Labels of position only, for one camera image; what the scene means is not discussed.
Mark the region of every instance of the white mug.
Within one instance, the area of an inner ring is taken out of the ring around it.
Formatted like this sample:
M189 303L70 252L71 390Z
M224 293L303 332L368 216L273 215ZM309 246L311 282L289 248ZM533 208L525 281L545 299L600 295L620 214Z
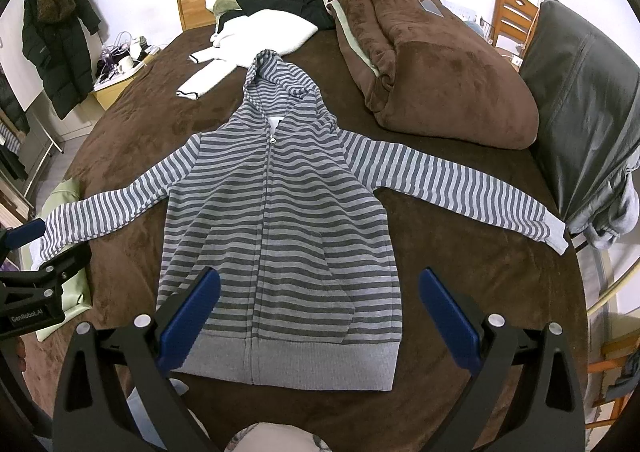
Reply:
M131 58L131 56L125 56L118 62L118 72L120 74L124 74L131 69L133 69L133 58Z

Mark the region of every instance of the gray striped zip-up hoodie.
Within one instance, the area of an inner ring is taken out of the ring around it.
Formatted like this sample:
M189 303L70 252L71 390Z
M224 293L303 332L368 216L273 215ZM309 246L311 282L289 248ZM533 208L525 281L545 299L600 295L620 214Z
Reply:
M402 314L386 212L372 193L379 187L559 253L567 246L564 224L511 185L340 129L315 83L273 51L258 54L243 89L242 105L216 131L192 135L128 187L62 205L46 219L45 259L168 197L158 304L203 266L222 278L183 372L390 390Z

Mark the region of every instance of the folded comforter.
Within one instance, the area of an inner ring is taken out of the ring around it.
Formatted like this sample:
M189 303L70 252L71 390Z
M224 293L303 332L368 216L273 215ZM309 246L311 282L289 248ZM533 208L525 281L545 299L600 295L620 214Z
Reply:
M513 67L446 9L422 0L332 0L340 50L365 104L397 132L527 148L538 109Z

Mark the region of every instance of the silver bolt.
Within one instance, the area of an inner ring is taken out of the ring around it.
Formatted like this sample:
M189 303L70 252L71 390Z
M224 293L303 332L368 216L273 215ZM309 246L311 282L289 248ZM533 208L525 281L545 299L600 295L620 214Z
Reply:
M78 324L78 327L76 327L76 333L79 335L85 335L89 332L89 329L91 329L91 324L89 322L81 322Z
M549 331L555 335L562 334L562 326L558 322L551 322L549 324Z
M135 327L147 327L151 323L151 317L149 315L138 315L135 320L133 320L133 325Z
M492 313L489 315L489 323L493 327L502 327L504 326L504 317L502 315L498 315L498 313Z

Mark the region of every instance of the paper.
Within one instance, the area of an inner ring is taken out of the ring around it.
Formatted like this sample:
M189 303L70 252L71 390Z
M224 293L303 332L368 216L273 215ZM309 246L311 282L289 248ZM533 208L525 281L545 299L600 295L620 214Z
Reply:
M431 0L418 0L418 2L420 2L420 5L425 11L433 13L434 15L443 16L440 10Z

